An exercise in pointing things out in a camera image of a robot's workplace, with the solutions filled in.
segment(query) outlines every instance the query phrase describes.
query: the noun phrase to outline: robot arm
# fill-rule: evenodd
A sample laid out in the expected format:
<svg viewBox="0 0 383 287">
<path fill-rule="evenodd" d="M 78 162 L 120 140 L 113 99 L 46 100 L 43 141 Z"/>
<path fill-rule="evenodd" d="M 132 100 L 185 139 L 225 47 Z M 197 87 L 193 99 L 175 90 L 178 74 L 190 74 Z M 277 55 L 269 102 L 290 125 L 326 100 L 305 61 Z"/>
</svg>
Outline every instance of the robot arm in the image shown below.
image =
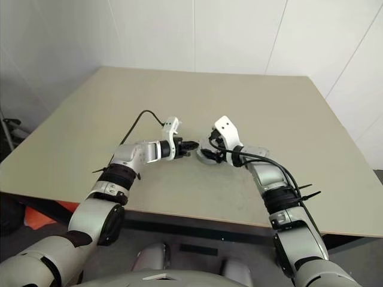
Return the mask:
<svg viewBox="0 0 383 287">
<path fill-rule="evenodd" d="M 268 150 L 244 146 L 238 131 L 227 116 L 213 126 L 209 143 L 197 154 L 205 163 L 226 161 L 232 166 L 244 166 L 254 182 L 269 212 L 276 231 L 273 240 L 279 264 L 286 276 L 298 287 L 360 286 L 338 265 L 329 261 L 324 242 L 301 197 L 290 181 L 294 180 L 278 163 L 268 158 Z"/>
<path fill-rule="evenodd" d="M 88 197 L 72 215 L 68 232 L 50 236 L 0 265 L 1 286 L 66 286 L 99 245 L 115 242 L 124 220 L 124 205 L 145 164 L 189 155 L 196 142 L 175 137 L 180 122 L 169 117 L 163 140 L 120 145 Z"/>
</svg>

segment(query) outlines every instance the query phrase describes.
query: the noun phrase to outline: white wall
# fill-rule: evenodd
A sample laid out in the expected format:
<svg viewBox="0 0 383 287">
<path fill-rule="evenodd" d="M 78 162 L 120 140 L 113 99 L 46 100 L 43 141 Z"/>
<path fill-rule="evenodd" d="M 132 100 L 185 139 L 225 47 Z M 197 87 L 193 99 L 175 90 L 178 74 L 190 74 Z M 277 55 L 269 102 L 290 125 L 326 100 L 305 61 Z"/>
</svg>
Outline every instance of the white wall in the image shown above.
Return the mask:
<svg viewBox="0 0 383 287">
<path fill-rule="evenodd" d="M 1 0 L 1 108 L 34 129 L 100 65 L 307 75 L 370 165 L 383 169 L 382 5 Z"/>
</svg>

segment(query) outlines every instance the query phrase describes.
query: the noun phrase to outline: gray floor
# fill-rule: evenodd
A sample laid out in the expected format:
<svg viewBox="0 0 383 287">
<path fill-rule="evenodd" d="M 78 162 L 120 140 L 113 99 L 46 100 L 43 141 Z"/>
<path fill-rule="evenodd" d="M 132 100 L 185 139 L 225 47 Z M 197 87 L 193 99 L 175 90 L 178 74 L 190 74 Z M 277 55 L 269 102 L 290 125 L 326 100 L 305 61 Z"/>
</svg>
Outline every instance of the gray floor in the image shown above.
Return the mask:
<svg viewBox="0 0 383 287">
<path fill-rule="evenodd" d="M 23 227 L 10 236 L 1 237 L 0 261 L 22 251 L 39 239 L 65 231 L 65 227 L 52 224 L 36 231 Z M 275 265 L 271 248 L 136 230 L 122 230 L 120 238 L 112 246 L 99 248 L 84 268 L 84 280 L 130 270 L 137 253 L 155 242 L 166 242 L 171 247 L 171 268 L 173 269 L 218 273 L 223 259 L 235 257 L 249 266 L 254 286 L 293 286 Z M 217 248 L 218 255 L 181 252 L 179 250 L 181 243 Z M 362 286 L 383 286 L 383 239 L 366 240 L 365 244 L 346 247 L 349 248 L 335 249 L 330 254 L 330 259 L 339 264 Z"/>
</svg>

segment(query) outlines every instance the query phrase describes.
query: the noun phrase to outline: beige tabletop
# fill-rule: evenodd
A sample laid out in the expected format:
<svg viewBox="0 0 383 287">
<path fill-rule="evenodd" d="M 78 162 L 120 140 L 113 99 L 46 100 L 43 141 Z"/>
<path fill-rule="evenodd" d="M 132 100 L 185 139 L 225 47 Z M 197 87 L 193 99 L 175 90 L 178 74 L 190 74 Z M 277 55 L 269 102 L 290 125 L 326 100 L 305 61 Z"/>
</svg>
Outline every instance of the beige tabletop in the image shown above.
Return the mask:
<svg viewBox="0 0 383 287">
<path fill-rule="evenodd" d="M 245 145 L 264 146 L 302 191 L 326 233 L 383 236 L 383 187 L 307 77 L 101 68 L 0 166 L 0 190 L 82 201 L 136 116 L 178 117 L 184 139 L 206 137 L 227 115 Z M 161 139 L 144 115 L 128 142 Z M 269 226 L 251 175 L 189 158 L 148 164 L 126 209 Z"/>
</svg>

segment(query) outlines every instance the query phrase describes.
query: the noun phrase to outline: black cable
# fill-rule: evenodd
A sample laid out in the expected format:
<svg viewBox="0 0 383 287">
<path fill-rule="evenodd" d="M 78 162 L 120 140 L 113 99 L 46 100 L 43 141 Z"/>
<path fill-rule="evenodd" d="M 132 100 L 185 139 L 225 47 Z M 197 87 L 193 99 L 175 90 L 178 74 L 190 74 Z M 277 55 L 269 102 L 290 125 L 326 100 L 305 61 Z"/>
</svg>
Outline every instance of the black cable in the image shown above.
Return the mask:
<svg viewBox="0 0 383 287">
<path fill-rule="evenodd" d="M 231 150 L 231 149 L 225 149 L 225 148 L 221 148 L 220 146 L 217 146 L 217 145 L 214 145 L 213 142 L 212 142 L 212 139 L 209 138 L 209 143 L 210 145 L 219 150 L 219 151 L 224 151 L 224 152 L 229 152 L 231 154 L 239 154 L 239 155 L 244 155 L 246 157 L 253 157 L 253 158 L 256 158 L 256 160 L 248 160 L 248 161 L 245 161 L 241 164 L 241 166 L 244 166 L 245 164 L 248 164 L 248 163 L 252 163 L 252 162 L 255 162 L 255 161 L 260 161 L 260 162 L 265 162 L 265 163 L 270 163 L 276 167 L 278 167 L 281 172 L 283 173 L 283 175 L 285 176 L 286 180 L 287 180 L 287 183 L 289 186 L 291 186 L 291 183 L 289 181 L 289 178 L 291 179 L 291 181 L 293 182 L 293 185 L 294 185 L 294 188 L 293 188 L 293 191 L 295 192 L 296 196 L 297 196 L 297 199 L 299 200 L 299 204 L 301 207 L 303 207 L 303 209 L 305 210 L 308 218 L 310 219 L 312 225 L 314 226 L 315 230 L 318 232 L 318 234 L 320 235 L 320 231 L 317 227 L 317 225 L 315 224 L 315 221 L 314 219 L 312 218 L 309 210 L 307 209 L 306 205 L 303 203 L 302 201 L 302 196 L 301 196 L 301 193 L 300 193 L 300 190 L 299 190 L 299 186 L 296 182 L 296 180 L 294 179 L 293 175 L 282 165 L 280 165 L 279 163 L 277 163 L 276 161 L 273 161 L 267 157 L 262 157 L 260 155 L 256 155 L 256 154 L 249 154 L 247 152 L 241 152 L 241 151 L 234 151 L 234 150 Z"/>
<path fill-rule="evenodd" d="M 124 142 L 126 141 L 127 137 L 132 133 L 133 129 L 136 127 L 139 119 L 141 118 L 141 116 L 146 113 L 146 112 L 149 112 L 152 114 L 152 116 L 159 122 L 159 124 L 161 126 L 164 126 L 165 123 L 161 122 L 160 119 L 155 115 L 154 112 L 152 112 L 151 110 L 149 109 L 145 109 L 143 110 L 142 112 L 139 113 L 138 117 L 136 118 L 136 120 L 134 121 L 134 123 L 132 124 L 132 126 L 130 127 L 129 131 L 126 133 L 126 135 L 124 136 L 124 138 L 122 139 L 122 141 L 120 142 L 120 145 L 124 144 Z"/>
</svg>

